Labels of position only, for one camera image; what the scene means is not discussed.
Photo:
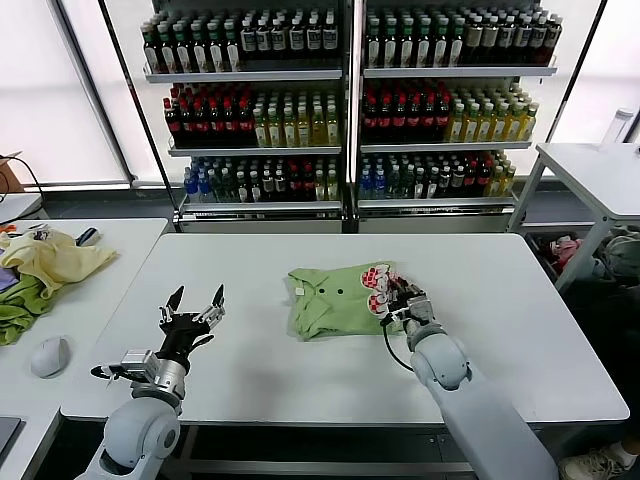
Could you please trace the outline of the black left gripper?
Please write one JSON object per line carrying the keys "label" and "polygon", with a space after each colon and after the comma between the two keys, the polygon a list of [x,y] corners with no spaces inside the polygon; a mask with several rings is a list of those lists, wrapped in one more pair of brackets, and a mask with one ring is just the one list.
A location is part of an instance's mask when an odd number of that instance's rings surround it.
{"label": "black left gripper", "polygon": [[165,339],[158,350],[158,359],[170,360],[183,368],[189,368],[191,352],[214,338],[211,329],[214,329],[225,315],[224,285],[219,286],[211,304],[198,315],[176,313],[183,293],[184,286],[180,286],[169,296],[166,304],[159,307],[161,314],[159,324]]}

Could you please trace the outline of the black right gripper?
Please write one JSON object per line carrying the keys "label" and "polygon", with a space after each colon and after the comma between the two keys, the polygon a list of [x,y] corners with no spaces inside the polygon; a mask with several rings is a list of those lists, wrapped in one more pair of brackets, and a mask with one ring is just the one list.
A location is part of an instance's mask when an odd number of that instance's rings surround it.
{"label": "black right gripper", "polygon": [[392,300],[388,306],[386,320],[424,320],[425,292],[412,282],[400,277],[399,285],[390,280],[387,284],[387,299]]}

